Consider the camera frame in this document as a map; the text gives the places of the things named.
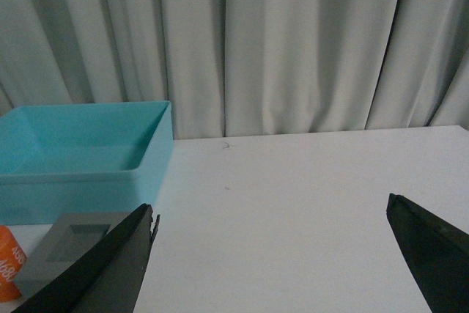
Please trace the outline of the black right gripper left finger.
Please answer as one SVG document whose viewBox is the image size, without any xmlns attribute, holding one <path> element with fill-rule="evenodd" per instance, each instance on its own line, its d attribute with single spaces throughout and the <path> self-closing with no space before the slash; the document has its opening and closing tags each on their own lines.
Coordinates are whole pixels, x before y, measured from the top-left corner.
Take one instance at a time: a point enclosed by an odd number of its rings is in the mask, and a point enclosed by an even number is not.
<svg viewBox="0 0 469 313">
<path fill-rule="evenodd" d="M 142 204 L 16 312 L 132 312 L 159 218 Z"/>
</svg>

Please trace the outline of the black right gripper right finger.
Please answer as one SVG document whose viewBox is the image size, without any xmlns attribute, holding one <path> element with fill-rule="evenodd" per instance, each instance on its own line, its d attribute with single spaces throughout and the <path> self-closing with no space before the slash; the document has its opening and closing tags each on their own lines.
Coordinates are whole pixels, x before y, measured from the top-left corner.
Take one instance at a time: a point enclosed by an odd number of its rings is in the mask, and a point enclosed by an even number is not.
<svg viewBox="0 0 469 313">
<path fill-rule="evenodd" d="M 430 310 L 467 312 L 468 234 L 402 195 L 389 195 L 386 217 Z"/>
</svg>

